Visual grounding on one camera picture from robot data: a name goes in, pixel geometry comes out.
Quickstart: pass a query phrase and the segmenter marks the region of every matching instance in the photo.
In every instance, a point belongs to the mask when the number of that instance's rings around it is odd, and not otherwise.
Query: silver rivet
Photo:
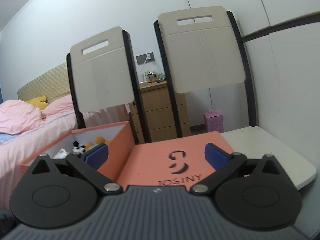
[[[204,184],[196,184],[192,187],[193,191],[196,193],[204,193],[208,191],[208,187]]]
[[[114,182],[111,182],[111,183],[108,183],[108,184],[104,185],[104,189],[106,191],[117,191],[117,190],[120,189],[120,185],[116,184]]]

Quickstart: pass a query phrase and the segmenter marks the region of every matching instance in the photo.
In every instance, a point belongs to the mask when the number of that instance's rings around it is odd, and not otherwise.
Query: pink box
[[[223,133],[223,117],[219,111],[209,110],[203,116],[207,132],[218,131]]]

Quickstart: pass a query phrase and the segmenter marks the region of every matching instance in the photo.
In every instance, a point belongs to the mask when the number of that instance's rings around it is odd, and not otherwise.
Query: wooden nightstand
[[[151,83],[141,87],[140,92],[152,141],[157,142],[177,138],[167,82]],[[190,125],[184,94],[176,93],[176,102],[182,135],[183,137],[190,136]],[[138,112],[134,102],[130,104],[130,110],[139,142],[144,143]]]

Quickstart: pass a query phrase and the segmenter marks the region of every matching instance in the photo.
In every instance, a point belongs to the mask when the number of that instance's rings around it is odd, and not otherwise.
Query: plush toy
[[[89,151],[90,149],[92,149],[93,147],[96,147],[100,143],[105,143],[106,145],[108,145],[109,141],[106,141],[106,139],[103,138],[102,136],[97,136],[96,139],[94,140],[94,143],[88,142],[85,145],[85,148],[87,149],[87,151]]]
[[[29,101],[26,101],[26,103],[33,105],[34,107],[37,107],[40,110],[43,110],[48,106],[48,103],[46,103],[46,101],[47,101],[46,97],[39,97],[39,98],[34,98]]]
[[[72,151],[74,153],[81,153],[83,154],[85,152],[86,147],[80,143],[78,143],[77,141],[73,142],[73,148]]]

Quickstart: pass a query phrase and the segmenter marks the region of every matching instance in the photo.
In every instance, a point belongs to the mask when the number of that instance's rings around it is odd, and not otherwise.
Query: quilted headboard
[[[67,63],[63,63],[18,90],[18,99],[28,101],[36,97],[46,96],[47,102],[70,94]]]

